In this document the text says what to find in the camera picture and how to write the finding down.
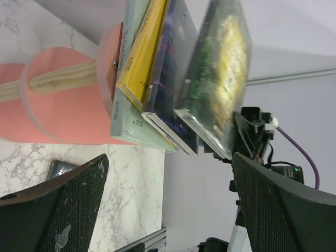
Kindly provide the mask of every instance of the marble surface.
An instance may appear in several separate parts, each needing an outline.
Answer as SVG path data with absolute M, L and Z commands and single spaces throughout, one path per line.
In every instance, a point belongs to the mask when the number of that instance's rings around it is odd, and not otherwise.
M 0 0 L 0 6 L 0 64 L 27 63 L 55 46 L 96 58 L 94 43 L 33 0 Z M 0 197 L 44 181 L 52 159 L 82 164 L 102 153 L 110 167 L 89 251 L 114 251 L 161 229 L 164 152 L 141 146 L 29 144 L 0 138 Z

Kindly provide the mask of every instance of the pink disc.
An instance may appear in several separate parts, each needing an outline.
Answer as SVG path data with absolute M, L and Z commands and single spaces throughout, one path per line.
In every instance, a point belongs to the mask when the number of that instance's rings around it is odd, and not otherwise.
M 92 60 L 65 47 L 43 51 L 28 63 L 21 77 L 20 93 L 31 121 L 43 132 L 66 143 L 129 144 L 109 136 L 111 119 L 100 97 L 97 83 L 49 94 L 29 89 L 32 77 Z
M 20 79 L 23 64 L 0 65 L 0 85 Z M 0 103 L 0 137 L 23 143 L 58 143 L 43 134 L 29 119 L 21 100 Z
M 111 117 L 113 109 L 114 88 L 117 70 L 114 63 L 118 62 L 122 23 L 109 29 L 100 40 L 97 56 L 97 82 L 103 104 Z

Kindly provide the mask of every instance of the light green book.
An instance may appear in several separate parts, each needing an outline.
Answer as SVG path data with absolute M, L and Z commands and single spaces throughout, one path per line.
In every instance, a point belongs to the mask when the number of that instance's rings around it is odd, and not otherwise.
M 117 81 L 127 61 L 149 3 L 150 0 L 126 0 Z M 110 136 L 115 139 L 170 152 L 178 151 L 177 147 L 142 118 L 141 112 L 118 88 L 114 92 L 111 118 Z

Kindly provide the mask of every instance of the book cover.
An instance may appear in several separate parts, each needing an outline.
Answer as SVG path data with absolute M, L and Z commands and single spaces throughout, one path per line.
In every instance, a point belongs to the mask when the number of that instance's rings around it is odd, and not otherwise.
M 142 116 L 187 155 L 198 153 L 198 135 L 174 115 L 174 94 L 188 66 L 197 31 L 184 0 L 168 0 L 148 80 Z
M 130 54 L 149 3 L 150 0 L 126 0 L 117 80 Z M 114 92 L 111 118 L 111 137 L 155 149 L 164 149 L 170 152 L 177 151 L 177 148 L 172 143 L 153 130 L 153 127 L 141 117 L 141 112 L 118 88 Z
M 211 0 L 174 112 L 224 159 L 232 159 L 250 55 L 240 1 Z
M 125 67 L 117 81 L 119 88 L 141 111 L 166 0 L 151 0 Z

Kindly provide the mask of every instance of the dark book on table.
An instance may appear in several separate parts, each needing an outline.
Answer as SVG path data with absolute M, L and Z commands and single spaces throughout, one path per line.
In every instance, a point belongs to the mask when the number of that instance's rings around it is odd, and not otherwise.
M 239 0 L 211 0 L 174 112 L 220 157 L 232 159 L 251 40 Z
M 168 0 L 148 81 L 142 116 L 187 155 L 198 153 L 198 135 L 174 114 L 173 103 L 197 31 L 184 0 Z

